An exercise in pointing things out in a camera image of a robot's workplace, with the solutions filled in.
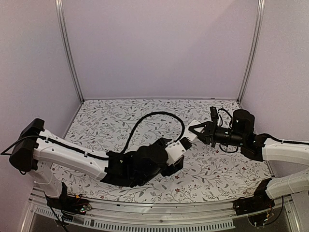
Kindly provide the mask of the white remote control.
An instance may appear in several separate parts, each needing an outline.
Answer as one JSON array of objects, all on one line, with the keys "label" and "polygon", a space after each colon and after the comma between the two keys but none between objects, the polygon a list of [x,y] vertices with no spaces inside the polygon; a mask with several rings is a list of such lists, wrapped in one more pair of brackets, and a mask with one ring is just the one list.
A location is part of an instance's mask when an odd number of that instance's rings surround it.
[{"label": "white remote control", "polygon": [[[191,126],[196,126],[196,125],[199,125],[199,124],[200,124],[199,121],[193,120],[193,121],[188,125],[188,127],[187,127],[188,133],[189,133],[189,134],[194,134],[193,132],[191,132],[191,131],[189,130],[189,128],[190,128]],[[195,128],[195,129],[193,129],[193,130],[194,130],[194,131],[197,131],[197,132],[200,132],[200,128]]]}]

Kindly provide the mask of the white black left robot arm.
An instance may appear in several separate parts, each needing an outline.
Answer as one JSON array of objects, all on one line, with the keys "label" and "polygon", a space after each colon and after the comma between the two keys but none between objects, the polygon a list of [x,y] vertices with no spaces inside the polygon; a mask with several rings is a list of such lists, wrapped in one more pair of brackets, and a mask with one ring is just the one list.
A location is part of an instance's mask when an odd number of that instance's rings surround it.
[{"label": "white black left robot arm", "polygon": [[160,138],[135,151],[95,151],[65,141],[44,128],[44,121],[33,120],[2,155],[22,174],[29,174],[43,190],[47,205],[68,214],[84,215],[91,209],[82,195],[70,196],[66,184],[51,171],[58,164],[119,187],[143,186],[158,174],[171,175],[183,167],[186,151],[182,138],[173,142]]}]

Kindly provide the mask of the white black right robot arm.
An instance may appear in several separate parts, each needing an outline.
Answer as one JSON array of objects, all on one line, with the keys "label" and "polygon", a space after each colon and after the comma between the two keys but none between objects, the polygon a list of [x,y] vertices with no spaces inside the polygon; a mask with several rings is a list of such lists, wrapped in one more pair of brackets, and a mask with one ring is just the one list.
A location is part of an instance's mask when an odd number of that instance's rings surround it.
[{"label": "white black right robot arm", "polygon": [[[250,160],[276,160],[308,166],[308,142],[277,139],[267,133],[255,134],[255,117],[243,109],[233,112],[229,128],[218,126],[218,119],[216,108],[211,107],[211,121],[190,126],[188,130],[206,145],[236,146],[241,154]],[[253,196],[235,200],[233,209],[238,216],[266,210],[274,206],[274,199],[308,189],[308,169],[285,177],[267,178],[260,182]]]}]

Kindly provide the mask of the floral patterned table mat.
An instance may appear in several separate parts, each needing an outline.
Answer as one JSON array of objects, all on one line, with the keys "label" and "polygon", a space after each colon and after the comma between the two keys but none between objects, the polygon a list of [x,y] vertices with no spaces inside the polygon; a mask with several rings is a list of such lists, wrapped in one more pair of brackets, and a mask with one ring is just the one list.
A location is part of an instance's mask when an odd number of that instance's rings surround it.
[{"label": "floral patterned table mat", "polygon": [[[126,141],[129,141],[129,150],[134,150],[142,145],[150,145],[161,137],[176,139],[181,132],[179,121],[166,115],[156,115],[143,120],[133,137],[129,138],[133,126],[144,115],[164,111],[175,114],[188,125],[192,120],[208,121],[212,106],[220,111],[224,126],[228,125],[233,111],[239,108],[235,101],[89,100],[83,103],[65,138],[89,149],[115,152],[121,151]],[[116,187],[58,164],[53,164],[51,170],[67,185],[67,188],[86,185],[104,189]],[[235,152],[233,147],[213,148],[195,140],[192,148],[185,154],[184,165],[180,171],[168,177],[158,175],[142,187],[151,185],[154,188],[161,188],[165,185],[171,188],[176,185],[185,187],[201,185],[203,190],[213,192],[227,188],[237,193],[245,190],[253,194],[258,184],[270,176],[271,173],[265,163],[249,160]]]}]

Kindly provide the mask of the front aluminium rail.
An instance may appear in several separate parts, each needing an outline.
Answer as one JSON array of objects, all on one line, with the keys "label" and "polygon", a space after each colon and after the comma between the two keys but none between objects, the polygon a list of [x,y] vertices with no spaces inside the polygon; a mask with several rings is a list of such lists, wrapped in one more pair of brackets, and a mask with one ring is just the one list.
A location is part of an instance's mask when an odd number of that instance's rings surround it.
[{"label": "front aluminium rail", "polygon": [[306,232],[299,201],[288,195],[277,198],[274,207],[246,214],[237,213],[235,200],[252,194],[201,185],[171,188],[151,185],[136,189],[99,188],[92,185],[68,188],[82,194],[91,209],[85,215],[64,218],[50,209],[39,187],[34,187],[22,215],[22,232]]}]

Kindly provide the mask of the right aluminium frame post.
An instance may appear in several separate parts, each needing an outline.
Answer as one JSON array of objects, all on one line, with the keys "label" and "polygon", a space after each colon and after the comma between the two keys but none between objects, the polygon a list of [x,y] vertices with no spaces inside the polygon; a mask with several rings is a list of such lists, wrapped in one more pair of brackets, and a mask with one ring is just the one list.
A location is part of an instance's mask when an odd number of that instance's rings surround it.
[{"label": "right aluminium frame post", "polygon": [[244,76],[243,76],[243,80],[240,85],[239,94],[237,97],[237,102],[239,104],[241,104],[244,99],[245,92],[246,92],[248,82],[250,79],[250,75],[252,72],[254,59],[255,59],[257,48],[258,48],[262,23],[263,23],[264,10],[265,10],[265,0],[259,0],[257,2],[257,12],[256,12],[256,18],[255,18],[254,30],[253,30],[253,38],[251,42],[249,56],[248,56],[248,60],[245,66]]}]

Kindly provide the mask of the aluminium frame post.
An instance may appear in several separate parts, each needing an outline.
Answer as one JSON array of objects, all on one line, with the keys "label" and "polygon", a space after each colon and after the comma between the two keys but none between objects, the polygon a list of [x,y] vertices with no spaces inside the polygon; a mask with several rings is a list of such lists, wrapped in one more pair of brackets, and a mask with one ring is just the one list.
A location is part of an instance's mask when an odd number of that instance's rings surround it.
[{"label": "aluminium frame post", "polygon": [[250,75],[252,72],[254,59],[255,59],[257,48],[258,48],[262,23],[263,23],[264,10],[265,10],[265,0],[259,0],[257,2],[257,12],[256,12],[256,18],[255,18],[254,30],[253,30],[253,38],[251,42],[249,56],[248,56],[248,60],[245,66],[244,76],[243,76],[243,80],[240,85],[239,94],[237,97],[237,102],[239,104],[241,104],[244,99],[245,92],[246,92],[248,82],[250,79]]},{"label": "aluminium frame post", "polygon": [[60,35],[62,38],[62,43],[64,46],[64,51],[68,63],[68,68],[70,71],[70,75],[72,78],[72,82],[75,88],[75,92],[77,94],[77,97],[80,101],[80,103],[84,102],[84,96],[82,93],[82,88],[80,85],[80,82],[78,80],[78,75],[77,71],[75,68],[74,60],[73,60],[73,55],[70,47],[70,41],[69,41],[69,36],[68,36],[68,30],[66,26],[66,20],[65,20],[65,14],[64,14],[64,7],[63,7],[63,1],[62,0],[55,0],[55,5],[56,5],[56,14],[58,18],[58,24],[59,24],[59,29],[60,29]]}]

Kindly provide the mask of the left aluminium frame post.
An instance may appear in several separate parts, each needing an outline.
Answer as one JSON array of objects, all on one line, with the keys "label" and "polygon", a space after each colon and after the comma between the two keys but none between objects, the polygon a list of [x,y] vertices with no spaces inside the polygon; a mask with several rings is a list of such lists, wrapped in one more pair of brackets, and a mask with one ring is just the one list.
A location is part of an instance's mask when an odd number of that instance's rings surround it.
[{"label": "left aluminium frame post", "polygon": [[66,26],[66,20],[65,20],[65,14],[64,14],[64,7],[63,7],[63,1],[62,0],[55,0],[55,5],[56,5],[56,14],[58,18],[58,24],[59,24],[59,29],[60,29],[60,35],[62,38],[62,43],[64,46],[64,51],[68,63],[68,68],[70,71],[70,75],[72,78],[72,82],[75,88],[75,92],[77,94],[77,97],[80,101],[80,103],[84,102],[84,96],[82,93],[82,88],[80,85],[80,82],[78,80],[78,75],[77,71],[75,68],[74,60],[73,60],[73,55],[70,47],[70,41],[69,41],[69,36],[68,36],[68,30]]}]

